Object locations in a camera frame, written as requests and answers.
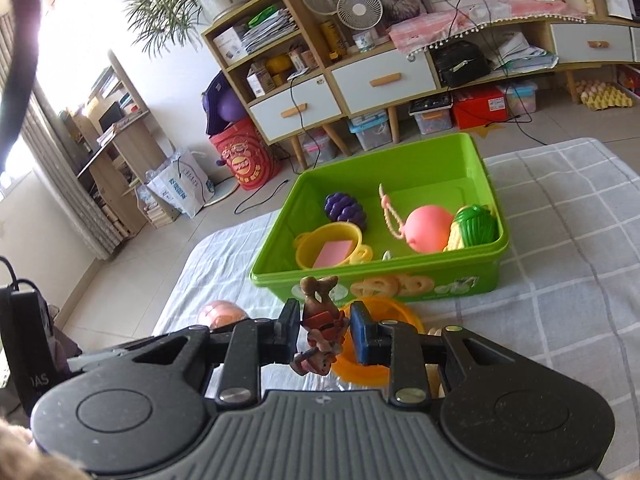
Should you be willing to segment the brown cartoon figurine toy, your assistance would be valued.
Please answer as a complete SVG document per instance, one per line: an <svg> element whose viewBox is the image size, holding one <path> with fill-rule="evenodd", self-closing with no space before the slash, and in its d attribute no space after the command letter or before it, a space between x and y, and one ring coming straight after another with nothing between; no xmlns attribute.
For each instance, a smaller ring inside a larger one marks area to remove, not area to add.
<svg viewBox="0 0 640 480"><path fill-rule="evenodd" d="M299 352L291 362L299 376L330 374L332 365L343 352L349 329L349 318L331 299L338 277L313 278L306 276L299 282L304 295L302 326L307 333L308 349Z"/></svg>

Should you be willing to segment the pink capsule ball toy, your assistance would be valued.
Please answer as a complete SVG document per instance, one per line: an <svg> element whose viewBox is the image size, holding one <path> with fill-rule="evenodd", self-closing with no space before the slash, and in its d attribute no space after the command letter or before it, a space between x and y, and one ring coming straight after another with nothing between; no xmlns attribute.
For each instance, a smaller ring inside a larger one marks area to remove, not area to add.
<svg viewBox="0 0 640 480"><path fill-rule="evenodd" d="M201 308L198 314L198 324L216 330L241 322L248 318L248 314L233 302L215 300Z"/></svg>

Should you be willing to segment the orange plastic mold toy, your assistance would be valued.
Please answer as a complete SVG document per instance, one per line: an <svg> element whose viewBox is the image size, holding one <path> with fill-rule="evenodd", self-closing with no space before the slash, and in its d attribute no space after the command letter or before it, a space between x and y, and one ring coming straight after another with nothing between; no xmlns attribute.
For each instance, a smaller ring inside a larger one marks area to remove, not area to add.
<svg viewBox="0 0 640 480"><path fill-rule="evenodd" d="M386 356L390 337L378 324L395 321L413 326L419 334L425 332L420 318L402 302L381 296L356 298L342 309L352 327L345 335L343 352L332 366L342 382L355 387L385 388L390 382L390 370L385 365L369 362Z"/></svg>

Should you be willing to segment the yellow toy pot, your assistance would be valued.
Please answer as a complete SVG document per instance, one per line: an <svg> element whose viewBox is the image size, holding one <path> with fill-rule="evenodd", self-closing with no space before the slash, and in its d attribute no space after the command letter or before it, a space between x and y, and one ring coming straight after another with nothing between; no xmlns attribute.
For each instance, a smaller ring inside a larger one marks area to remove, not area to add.
<svg viewBox="0 0 640 480"><path fill-rule="evenodd" d="M356 224L332 222L311 232L300 233L293 242L295 261L304 270L366 263L373 250L363 243Z"/></svg>

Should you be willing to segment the pink round toy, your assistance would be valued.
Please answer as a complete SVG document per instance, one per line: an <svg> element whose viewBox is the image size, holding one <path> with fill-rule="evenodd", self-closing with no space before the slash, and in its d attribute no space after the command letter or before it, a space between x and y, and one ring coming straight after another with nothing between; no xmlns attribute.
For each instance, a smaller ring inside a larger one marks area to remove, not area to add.
<svg viewBox="0 0 640 480"><path fill-rule="evenodd" d="M401 228L409 247L420 254L442 252L447 246L454 215L436 205L416 208Z"/></svg>

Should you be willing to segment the green plastic cookie box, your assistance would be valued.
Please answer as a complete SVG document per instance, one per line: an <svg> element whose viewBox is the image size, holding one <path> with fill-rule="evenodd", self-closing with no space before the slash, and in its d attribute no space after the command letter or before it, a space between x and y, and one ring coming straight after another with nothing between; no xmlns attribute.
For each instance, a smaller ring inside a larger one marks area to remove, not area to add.
<svg viewBox="0 0 640 480"><path fill-rule="evenodd" d="M333 193L352 196L366 214L362 241L368 262L334 268L302 268L297 249L332 222L324 211ZM439 206L456 214L486 208L497 225L495 239L431 255L398 240L390 222L406 222L416 209ZM421 301L491 292L510 236L488 170L472 136L448 134L344 159L306 171L297 179L250 270L253 284L285 300L307 275L336 275L344 301L386 296Z"/></svg>

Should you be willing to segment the green yellow toy corn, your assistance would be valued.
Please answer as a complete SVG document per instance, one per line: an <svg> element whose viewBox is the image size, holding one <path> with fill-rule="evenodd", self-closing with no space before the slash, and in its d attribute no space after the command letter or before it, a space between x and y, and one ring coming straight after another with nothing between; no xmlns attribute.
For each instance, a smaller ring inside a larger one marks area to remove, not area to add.
<svg viewBox="0 0 640 480"><path fill-rule="evenodd" d="M488 206L464 206L454 215L444 251L490 244L498 237L498 220Z"/></svg>

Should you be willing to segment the purple toy grapes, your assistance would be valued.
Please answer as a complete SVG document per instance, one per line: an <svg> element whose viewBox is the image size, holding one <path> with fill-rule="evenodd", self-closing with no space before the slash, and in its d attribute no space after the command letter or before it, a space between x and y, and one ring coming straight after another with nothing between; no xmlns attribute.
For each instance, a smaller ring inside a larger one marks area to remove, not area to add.
<svg viewBox="0 0 640 480"><path fill-rule="evenodd" d="M346 193L337 192L326 196L324 213L331 222L348 222L358 226L361 232L367 229L367 214L363 206Z"/></svg>

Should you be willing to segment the red snack bucket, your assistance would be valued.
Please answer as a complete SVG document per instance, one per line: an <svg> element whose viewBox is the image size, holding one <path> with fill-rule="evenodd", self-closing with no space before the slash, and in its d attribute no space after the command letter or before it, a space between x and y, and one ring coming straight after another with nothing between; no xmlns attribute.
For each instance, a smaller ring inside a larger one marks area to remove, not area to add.
<svg viewBox="0 0 640 480"><path fill-rule="evenodd" d="M209 142L245 191L258 190L280 172L281 163L249 117L228 125Z"/></svg>

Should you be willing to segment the white paper shopping bag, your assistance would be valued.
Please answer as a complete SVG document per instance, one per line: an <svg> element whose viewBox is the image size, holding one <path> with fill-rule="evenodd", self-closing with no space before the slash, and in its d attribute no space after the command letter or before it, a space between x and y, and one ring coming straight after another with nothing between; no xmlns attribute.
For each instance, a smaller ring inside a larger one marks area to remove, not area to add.
<svg viewBox="0 0 640 480"><path fill-rule="evenodd" d="M215 185L190 151L180 148L145 173L146 186L171 207L194 218L215 196Z"/></svg>

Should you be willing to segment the grey checked tablecloth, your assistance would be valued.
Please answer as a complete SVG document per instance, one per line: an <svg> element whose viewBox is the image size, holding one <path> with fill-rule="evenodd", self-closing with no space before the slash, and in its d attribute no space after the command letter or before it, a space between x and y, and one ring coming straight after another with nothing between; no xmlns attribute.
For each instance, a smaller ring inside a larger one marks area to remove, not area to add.
<svg viewBox="0 0 640 480"><path fill-rule="evenodd" d="M398 146L308 172L281 210L206 237L186 260L155 333L198 322L217 299L271 318L299 297L295 242L354 196L373 258L338 270L337 304L388 298L434 330L459 324L600 393L615 416L601 469L639 465L639 178L593 139L481 159L466 134ZM428 204L482 205L500 222L489 245L420 255L388 232Z"/></svg>

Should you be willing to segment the wooden desk shelf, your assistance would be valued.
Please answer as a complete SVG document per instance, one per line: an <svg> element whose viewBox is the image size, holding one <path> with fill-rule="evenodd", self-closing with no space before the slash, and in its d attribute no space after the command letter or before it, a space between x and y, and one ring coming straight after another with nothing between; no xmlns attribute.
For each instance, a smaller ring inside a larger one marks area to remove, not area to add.
<svg viewBox="0 0 640 480"><path fill-rule="evenodd" d="M89 150L77 177L122 237L145 226L169 226L180 216L146 184L167 155L157 140L157 122L114 52L92 85L84 106L62 114L65 125Z"/></svg>

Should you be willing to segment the red cardboard box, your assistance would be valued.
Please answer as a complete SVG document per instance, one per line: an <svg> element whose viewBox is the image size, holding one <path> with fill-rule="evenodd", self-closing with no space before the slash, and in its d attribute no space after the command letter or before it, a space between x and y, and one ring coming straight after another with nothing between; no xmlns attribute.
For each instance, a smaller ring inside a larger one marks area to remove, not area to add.
<svg viewBox="0 0 640 480"><path fill-rule="evenodd" d="M452 114L460 130L486 127L509 119L504 93L494 84L457 90L452 97Z"/></svg>

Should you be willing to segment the wooden white drawer cabinet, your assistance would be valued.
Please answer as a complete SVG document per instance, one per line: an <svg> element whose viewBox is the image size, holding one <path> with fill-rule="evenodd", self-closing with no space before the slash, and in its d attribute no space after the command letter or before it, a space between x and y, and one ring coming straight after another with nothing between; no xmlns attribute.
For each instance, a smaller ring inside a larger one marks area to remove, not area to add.
<svg viewBox="0 0 640 480"><path fill-rule="evenodd" d="M236 25L268 6L284 14L285 29L255 52L228 60L217 38L230 36ZM509 26L524 26L535 46L556 54L559 62L555 67L560 72L582 64L601 66L639 59L639 25L621 18L491 26L447 44L473 35L490 39ZM344 150L334 122L376 110L393 112L399 104L449 88L440 83L436 72L432 54L437 49L407 56L388 40L368 52L335 61L319 23L302 0L252 0L216 21L202 37L269 146L282 140L299 146L299 133L320 128Z"/></svg>

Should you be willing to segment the black bag on shelf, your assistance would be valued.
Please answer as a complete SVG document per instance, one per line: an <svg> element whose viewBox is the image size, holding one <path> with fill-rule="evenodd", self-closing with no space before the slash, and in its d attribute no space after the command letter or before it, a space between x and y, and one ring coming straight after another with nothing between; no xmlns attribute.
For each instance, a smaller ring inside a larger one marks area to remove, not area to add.
<svg viewBox="0 0 640 480"><path fill-rule="evenodd" d="M464 86L491 72L488 59L480 47L465 40L438 48L432 58L440 83L449 88Z"/></svg>

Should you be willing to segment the pink lace cloth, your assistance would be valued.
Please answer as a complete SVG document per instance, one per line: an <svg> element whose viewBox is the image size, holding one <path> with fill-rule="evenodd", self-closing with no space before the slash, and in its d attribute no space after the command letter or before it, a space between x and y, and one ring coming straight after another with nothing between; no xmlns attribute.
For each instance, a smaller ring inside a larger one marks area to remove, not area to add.
<svg viewBox="0 0 640 480"><path fill-rule="evenodd" d="M448 11L421 14L388 30L395 48L407 56L442 47L491 26L527 21L587 21L585 14L555 0L486 1L472 6L453 6Z"/></svg>

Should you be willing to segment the yellow egg tray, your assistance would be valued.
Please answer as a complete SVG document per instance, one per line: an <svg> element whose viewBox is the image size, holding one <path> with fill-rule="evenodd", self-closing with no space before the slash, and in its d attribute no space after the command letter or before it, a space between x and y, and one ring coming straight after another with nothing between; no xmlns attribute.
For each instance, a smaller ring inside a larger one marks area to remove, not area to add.
<svg viewBox="0 0 640 480"><path fill-rule="evenodd" d="M595 112L613 107L631 108L634 106L634 100L626 92L620 90L615 84L609 84L599 79L579 81L576 90L579 102Z"/></svg>

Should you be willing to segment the white desk fan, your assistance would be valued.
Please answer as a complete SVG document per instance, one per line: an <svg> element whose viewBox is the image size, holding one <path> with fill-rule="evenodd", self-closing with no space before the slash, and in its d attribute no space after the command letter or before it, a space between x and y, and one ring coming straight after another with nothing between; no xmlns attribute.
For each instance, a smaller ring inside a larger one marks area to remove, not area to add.
<svg viewBox="0 0 640 480"><path fill-rule="evenodd" d="M338 19L351 30L361 32L378 26L383 17L381 0L338 0Z"/></svg>

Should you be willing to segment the potted green plant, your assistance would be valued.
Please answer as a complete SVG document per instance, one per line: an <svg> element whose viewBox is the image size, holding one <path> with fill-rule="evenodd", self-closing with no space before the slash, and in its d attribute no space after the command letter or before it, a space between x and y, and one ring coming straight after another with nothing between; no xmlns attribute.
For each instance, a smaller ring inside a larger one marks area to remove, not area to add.
<svg viewBox="0 0 640 480"><path fill-rule="evenodd" d="M134 44L150 58L169 52L172 47L190 44L199 47L196 26L202 7L198 0L127 0L128 29Z"/></svg>

